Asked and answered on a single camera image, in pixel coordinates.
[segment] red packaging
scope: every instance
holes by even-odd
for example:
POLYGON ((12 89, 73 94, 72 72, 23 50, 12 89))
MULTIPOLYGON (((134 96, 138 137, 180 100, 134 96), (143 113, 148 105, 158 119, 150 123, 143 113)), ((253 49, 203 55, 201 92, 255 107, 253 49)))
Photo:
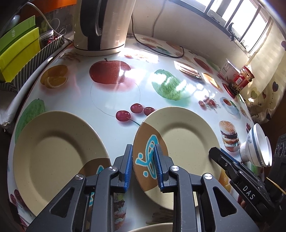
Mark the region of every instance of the red packaging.
POLYGON ((249 81, 241 74, 238 74, 233 81, 237 84, 240 89, 243 89, 248 85, 249 81))

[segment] window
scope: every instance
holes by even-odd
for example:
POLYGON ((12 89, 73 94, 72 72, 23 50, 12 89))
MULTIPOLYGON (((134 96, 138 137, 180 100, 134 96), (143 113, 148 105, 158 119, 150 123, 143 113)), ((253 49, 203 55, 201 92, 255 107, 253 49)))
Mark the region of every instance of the window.
POLYGON ((247 52, 251 53, 263 38, 270 16, 256 0, 181 0, 232 32, 247 52))

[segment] small cup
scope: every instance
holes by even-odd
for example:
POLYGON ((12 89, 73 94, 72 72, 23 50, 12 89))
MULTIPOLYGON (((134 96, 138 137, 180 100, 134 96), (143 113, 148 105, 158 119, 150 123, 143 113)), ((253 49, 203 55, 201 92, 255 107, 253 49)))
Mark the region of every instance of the small cup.
POLYGON ((267 141, 267 145, 268 145, 268 151, 269 151, 269 164, 268 167, 272 166, 272 150, 271 150, 271 146, 270 146, 270 142, 267 136, 265 136, 266 141, 267 141))
POLYGON ((269 165, 269 149, 265 134, 259 124, 255 124, 247 135, 247 140, 240 146, 243 162, 250 161, 258 167, 269 165))

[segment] metal screw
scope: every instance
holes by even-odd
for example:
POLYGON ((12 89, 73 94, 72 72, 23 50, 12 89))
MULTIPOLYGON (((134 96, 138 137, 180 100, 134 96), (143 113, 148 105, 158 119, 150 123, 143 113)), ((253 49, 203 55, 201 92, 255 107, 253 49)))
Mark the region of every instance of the metal screw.
POLYGON ((179 169, 180 168, 177 165, 171 166, 171 170, 174 171, 174 172, 179 171, 179 169))
POLYGON ((115 172, 117 170, 117 167, 116 166, 110 166, 110 167, 108 167, 108 170, 111 172, 115 172))
POLYGON ((207 180, 210 180, 210 179, 212 179, 212 175, 210 173, 206 173, 206 174, 204 174, 204 178, 207 180))
POLYGON ((76 180, 80 181, 84 178, 84 176, 82 174, 77 174, 76 175, 76 180))

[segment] white bowl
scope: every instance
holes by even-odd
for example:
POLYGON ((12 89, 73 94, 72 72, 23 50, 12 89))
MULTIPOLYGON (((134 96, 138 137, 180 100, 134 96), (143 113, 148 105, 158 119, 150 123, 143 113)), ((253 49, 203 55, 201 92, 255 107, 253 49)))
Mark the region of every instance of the white bowl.
POLYGON ((173 223, 160 223, 144 226, 129 232, 172 232, 173 223))
POLYGON ((268 151, 269 151, 269 164, 268 167, 272 166, 272 150, 271 150, 271 146, 270 146, 270 142, 267 136, 265 136, 266 141, 267 141, 267 145, 268 145, 268 151))
POLYGON ((255 124, 248 132, 247 141, 240 146, 240 156, 243 162, 250 161, 258 167, 269 164, 269 149, 265 134, 259 124, 255 124))

